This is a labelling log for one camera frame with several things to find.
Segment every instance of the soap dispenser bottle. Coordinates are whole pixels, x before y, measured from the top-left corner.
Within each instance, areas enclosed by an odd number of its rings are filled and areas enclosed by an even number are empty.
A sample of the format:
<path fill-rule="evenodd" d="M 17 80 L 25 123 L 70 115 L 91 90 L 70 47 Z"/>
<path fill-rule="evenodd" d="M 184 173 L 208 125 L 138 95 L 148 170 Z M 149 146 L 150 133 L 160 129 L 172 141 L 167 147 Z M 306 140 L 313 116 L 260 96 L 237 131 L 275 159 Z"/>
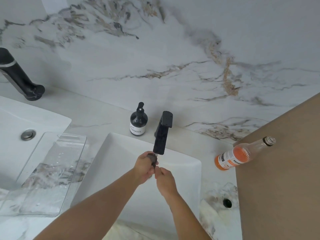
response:
<path fill-rule="evenodd" d="M 130 132 L 135 136 L 141 136 L 146 131 L 148 116 L 143 109 L 144 103 L 140 102 L 137 111 L 130 117 Z"/>

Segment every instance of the marble wall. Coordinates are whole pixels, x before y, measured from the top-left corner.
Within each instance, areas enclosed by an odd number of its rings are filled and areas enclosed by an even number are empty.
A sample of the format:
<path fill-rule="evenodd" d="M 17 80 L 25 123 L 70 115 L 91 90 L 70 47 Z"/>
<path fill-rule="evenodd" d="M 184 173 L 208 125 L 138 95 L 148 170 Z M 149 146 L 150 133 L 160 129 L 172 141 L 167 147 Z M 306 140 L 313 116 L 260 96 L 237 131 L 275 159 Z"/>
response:
<path fill-rule="evenodd" d="M 32 81 L 231 143 L 320 90 L 319 0 L 0 4 L 0 46 Z"/>

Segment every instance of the white sink basin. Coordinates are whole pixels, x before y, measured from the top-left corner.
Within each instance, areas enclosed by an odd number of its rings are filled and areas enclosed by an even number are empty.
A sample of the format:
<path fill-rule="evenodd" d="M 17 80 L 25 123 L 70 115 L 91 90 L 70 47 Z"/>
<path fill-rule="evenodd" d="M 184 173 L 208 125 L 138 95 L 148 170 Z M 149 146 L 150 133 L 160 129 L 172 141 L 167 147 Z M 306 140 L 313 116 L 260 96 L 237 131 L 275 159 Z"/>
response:
<path fill-rule="evenodd" d="M 71 119 L 0 96 L 0 189 L 10 190 L 44 132 L 63 133 Z M 21 134 L 32 129 L 33 139 Z"/>
<path fill-rule="evenodd" d="M 75 205 L 118 179 L 133 168 L 140 154 L 152 149 L 151 143 L 109 133 L 71 205 Z M 179 193 L 198 217 L 201 162 L 170 149 L 166 149 L 164 155 L 158 156 L 158 162 L 160 167 L 172 172 Z M 146 230 L 176 233 L 170 208 L 159 193 L 154 176 L 138 187 L 118 219 L 134 227 L 141 226 Z"/>

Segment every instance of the hand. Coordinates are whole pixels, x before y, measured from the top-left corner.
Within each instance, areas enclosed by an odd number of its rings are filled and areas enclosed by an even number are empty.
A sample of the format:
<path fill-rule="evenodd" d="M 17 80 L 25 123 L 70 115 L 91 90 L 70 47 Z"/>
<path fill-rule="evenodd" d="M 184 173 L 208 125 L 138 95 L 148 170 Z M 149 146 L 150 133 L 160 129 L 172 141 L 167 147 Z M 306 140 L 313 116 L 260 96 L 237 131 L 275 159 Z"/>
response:
<path fill-rule="evenodd" d="M 153 152 L 147 151 L 141 154 L 133 167 L 133 170 L 138 177 L 139 184 L 146 182 L 147 179 L 149 179 L 155 173 L 155 169 L 151 165 L 151 160 L 147 157 L 147 154 L 149 153 Z"/>
<path fill-rule="evenodd" d="M 179 196 L 176 181 L 169 170 L 156 166 L 154 176 L 157 180 L 158 190 L 167 202 L 169 198 Z"/>

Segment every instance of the marble countertop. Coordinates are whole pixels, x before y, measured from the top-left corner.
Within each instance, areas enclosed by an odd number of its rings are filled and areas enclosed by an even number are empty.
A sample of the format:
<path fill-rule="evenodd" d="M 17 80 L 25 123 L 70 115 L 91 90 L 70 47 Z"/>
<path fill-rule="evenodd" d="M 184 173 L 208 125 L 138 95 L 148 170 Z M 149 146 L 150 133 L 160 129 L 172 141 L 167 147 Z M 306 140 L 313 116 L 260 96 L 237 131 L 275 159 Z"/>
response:
<path fill-rule="evenodd" d="M 87 136 L 81 157 L 87 165 L 93 161 L 108 133 L 134 137 L 129 130 L 132 111 L 114 105 L 49 86 L 46 86 L 45 95 L 34 102 L 27 101 L 10 83 L 1 84 L 0 95 L 71 118 L 72 122 L 65 132 Z M 178 114 L 173 116 L 174 119 L 179 119 Z M 157 125 L 158 120 L 150 118 L 146 133 L 138 139 L 154 143 L 153 134 Z M 173 127 L 169 130 L 166 148 L 202 162 L 203 200 L 200 204 L 200 222 L 211 237 L 216 240 L 242 239 L 235 169 L 220 171 L 214 164 L 214 156 L 232 148 L 232 145 L 200 133 Z M 223 206 L 224 198 L 232 201 L 233 206 L 230 209 Z M 2 217 L 0 240 L 33 239 L 53 220 L 54 218 L 46 217 Z M 133 239 L 133 236 L 139 239 L 156 239 L 155 236 L 147 236 L 121 225 L 114 226 L 110 234 L 110 239 L 115 239 L 115 234 L 117 239 L 127 239 L 124 234 L 130 234 L 130 239 Z"/>

